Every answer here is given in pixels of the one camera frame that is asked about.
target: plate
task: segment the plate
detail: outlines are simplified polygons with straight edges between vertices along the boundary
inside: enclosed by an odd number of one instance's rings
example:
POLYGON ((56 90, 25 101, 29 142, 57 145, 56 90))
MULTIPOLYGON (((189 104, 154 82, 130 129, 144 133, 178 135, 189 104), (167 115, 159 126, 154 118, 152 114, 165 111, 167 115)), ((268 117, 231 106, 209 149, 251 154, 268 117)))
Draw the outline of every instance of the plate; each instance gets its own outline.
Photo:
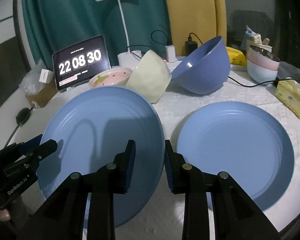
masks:
POLYGON ((214 103, 195 112, 180 131, 177 152, 203 172, 228 172, 263 211, 286 191, 294 169, 282 125, 242 102, 214 103))
MULTIPOLYGON (((54 139, 58 149, 40 162, 39 186, 45 198, 72 172, 96 172, 136 142, 131 186, 114 195, 114 223, 133 218, 148 202, 162 174, 164 134, 160 119, 141 95, 123 87, 100 87, 65 104, 48 124, 41 143, 54 139)), ((85 214, 87 226, 88 209, 85 214)))

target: table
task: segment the table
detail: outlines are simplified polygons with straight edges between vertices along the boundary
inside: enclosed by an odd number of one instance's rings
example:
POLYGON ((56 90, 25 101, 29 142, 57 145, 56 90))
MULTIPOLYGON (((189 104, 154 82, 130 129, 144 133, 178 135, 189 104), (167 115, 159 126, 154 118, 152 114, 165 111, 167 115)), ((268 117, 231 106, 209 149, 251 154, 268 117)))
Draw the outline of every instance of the table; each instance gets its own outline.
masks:
MULTIPOLYGON (((248 73, 231 71, 230 76, 239 82, 252 85, 248 73)), ((43 109, 34 109, 30 120, 21 127, 13 138, 16 142, 26 141, 43 133, 49 120, 68 100, 88 90, 83 84, 65 93, 58 93, 43 109)), ((300 213, 300 120, 273 94, 275 87, 258 86, 245 88, 228 80, 224 86, 210 95, 194 95, 176 84, 170 83, 158 103, 153 104, 163 125, 166 139, 174 149, 178 134, 189 115, 208 104, 220 101, 242 101, 256 105, 273 115, 290 136, 295 168, 291 183, 282 198, 265 211, 266 216, 278 231, 281 231, 300 213)), ((33 212, 43 202, 38 184, 23 194, 23 199, 33 212)), ((116 229, 117 239, 181 239, 184 214, 184 195, 173 195, 167 184, 165 171, 150 201, 143 210, 125 225, 116 229)), ((214 239, 213 213, 209 211, 210 234, 214 239)))

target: yellow tissue pack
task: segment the yellow tissue pack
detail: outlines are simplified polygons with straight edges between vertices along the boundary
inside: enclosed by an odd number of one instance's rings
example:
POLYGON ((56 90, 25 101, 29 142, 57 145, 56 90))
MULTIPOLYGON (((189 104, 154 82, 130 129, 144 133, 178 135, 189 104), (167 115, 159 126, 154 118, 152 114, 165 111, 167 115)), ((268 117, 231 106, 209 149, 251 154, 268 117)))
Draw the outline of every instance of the yellow tissue pack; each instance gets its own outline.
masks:
POLYGON ((244 54, 237 49, 226 47, 231 64, 246 66, 247 60, 244 54))
POLYGON ((294 80, 279 81, 274 94, 300 119, 300 84, 294 80))

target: plastic bag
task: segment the plastic bag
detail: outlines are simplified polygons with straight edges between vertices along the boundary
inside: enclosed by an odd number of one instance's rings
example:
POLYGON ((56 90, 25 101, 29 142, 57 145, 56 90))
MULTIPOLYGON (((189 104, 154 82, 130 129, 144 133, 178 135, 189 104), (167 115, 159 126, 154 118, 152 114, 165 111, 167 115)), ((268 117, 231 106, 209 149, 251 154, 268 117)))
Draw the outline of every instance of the plastic bag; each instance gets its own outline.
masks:
POLYGON ((27 95, 38 94, 46 84, 39 82, 42 69, 47 69, 42 59, 39 59, 37 65, 30 70, 23 78, 19 88, 24 90, 27 95))

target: screw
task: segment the screw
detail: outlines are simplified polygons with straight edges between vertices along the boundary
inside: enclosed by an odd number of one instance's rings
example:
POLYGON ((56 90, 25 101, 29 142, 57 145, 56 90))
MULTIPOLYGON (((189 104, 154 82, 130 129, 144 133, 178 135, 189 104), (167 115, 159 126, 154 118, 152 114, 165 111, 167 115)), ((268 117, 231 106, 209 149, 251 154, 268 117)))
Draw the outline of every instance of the screw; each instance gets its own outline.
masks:
POLYGON ((184 170, 187 170, 187 171, 189 171, 189 170, 191 170, 191 169, 192 169, 192 166, 191 166, 191 164, 189 164, 189 163, 186 163, 186 164, 183 164, 183 165, 182 165, 182 168, 183 168, 184 170))
POLYGON ((229 174, 226 173, 225 171, 222 171, 219 173, 220 178, 222 179, 227 179, 229 177, 229 174))
POLYGON ((70 174, 71 179, 77 179, 80 177, 80 174, 78 172, 73 172, 70 174))
POLYGON ((117 165, 115 165, 115 163, 109 163, 108 165, 107 165, 107 169, 108 170, 113 170, 113 169, 115 169, 117 167, 117 165))

